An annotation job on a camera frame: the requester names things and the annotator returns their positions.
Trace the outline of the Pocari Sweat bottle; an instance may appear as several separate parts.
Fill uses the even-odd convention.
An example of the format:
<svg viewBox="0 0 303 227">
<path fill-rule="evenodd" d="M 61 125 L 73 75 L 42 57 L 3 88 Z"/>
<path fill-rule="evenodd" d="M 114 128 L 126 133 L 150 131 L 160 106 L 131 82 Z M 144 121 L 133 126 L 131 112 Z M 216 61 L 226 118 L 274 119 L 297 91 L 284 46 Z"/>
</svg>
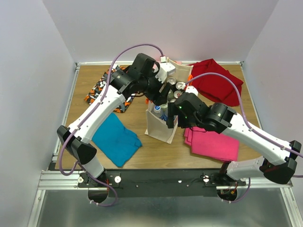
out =
<svg viewBox="0 0 303 227">
<path fill-rule="evenodd" d="M 159 119 L 163 118 L 163 110 L 160 106 L 155 105 L 152 110 L 152 113 Z"/>
<path fill-rule="evenodd" d="M 167 121 L 167 119 L 168 119 L 168 109 L 163 109 L 161 119 L 164 120 L 164 121 Z"/>
</svg>

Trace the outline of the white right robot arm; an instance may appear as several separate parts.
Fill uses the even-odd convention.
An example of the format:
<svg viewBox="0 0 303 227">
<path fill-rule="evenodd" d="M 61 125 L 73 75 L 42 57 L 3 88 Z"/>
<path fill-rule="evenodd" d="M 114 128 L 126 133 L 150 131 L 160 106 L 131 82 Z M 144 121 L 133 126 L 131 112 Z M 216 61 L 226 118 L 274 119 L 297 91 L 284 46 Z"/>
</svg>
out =
<svg viewBox="0 0 303 227">
<path fill-rule="evenodd" d="M 223 185 L 249 177 L 265 177 L 277 184 L 287 184 L 295 174 L 301 144 L 266 133 L 225 104 L 207 106 L 195 94 L 185 92 L 175 102 L 168 104 L 168 128 L 173 127 L 175 117 L 180 128 L 198 127 L 224 134 L 261 155 L 256 159 L 222 165 L 218 181 Z"/>
</svg>

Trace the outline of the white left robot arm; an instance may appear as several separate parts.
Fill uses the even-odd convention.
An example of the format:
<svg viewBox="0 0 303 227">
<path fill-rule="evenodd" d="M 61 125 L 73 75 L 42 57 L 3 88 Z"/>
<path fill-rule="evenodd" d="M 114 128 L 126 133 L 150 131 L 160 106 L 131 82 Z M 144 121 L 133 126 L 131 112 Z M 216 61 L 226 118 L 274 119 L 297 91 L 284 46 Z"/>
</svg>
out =
<svg viewBox="0 0 303 227">
<path fill-rule="evenodd" d="M 89 176 L 89 182 L 101 186 L 105 181 L 105 169 L 97 158 L 97 150 L 91 145 L 93 135 L 108 116 L 131 95 L 143 94 L 156 105 L 166 103 L 171 84 L 167 76 L 175 73 L 173 64 L 157 62 L 140 53 L 133 63 L 123 70 L 109 71 L 106 85 L 87 110 L 68 127 L 61 125 L 57 135 L 62 144 Z"/>
</svg>

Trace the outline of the beige canvas tote bag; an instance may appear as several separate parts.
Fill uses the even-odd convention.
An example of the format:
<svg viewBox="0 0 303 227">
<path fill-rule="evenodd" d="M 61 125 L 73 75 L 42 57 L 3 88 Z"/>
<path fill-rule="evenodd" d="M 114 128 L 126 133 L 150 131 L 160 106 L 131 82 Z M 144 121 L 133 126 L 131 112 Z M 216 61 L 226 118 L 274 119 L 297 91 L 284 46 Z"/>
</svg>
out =
<svg viewBox="0 0 303 227">
<path fill-rule="evenodd" d="M 174 77 L 177 80 L 177 82 L 182 81 L 185 83 L 192 79 L 191 72 L 193 66 L 179 65 L 176 64 L 175 61 L 172 61 L 169 58 L 167 58 L 167 60 L 168 62 L 172 63 L 176 67 L 175 73 L 169 75 L 168 77 Z M 173 140 L 173 137 L 175 135 L 178 126 L 178 117 L 175 117 L 174 119 L 174 124 L 175 124 L 174 128 L 169 129 L 166 125 L 166 121 L 157 118 L 152 113 L 155 104 L 152 103 L 152 101 L 147 101 L 147 103 L 148 103 L 148 108 L 146 110 L 147 129 L 145 131 L 145 134 L 170 144 Z"/>
</svg>

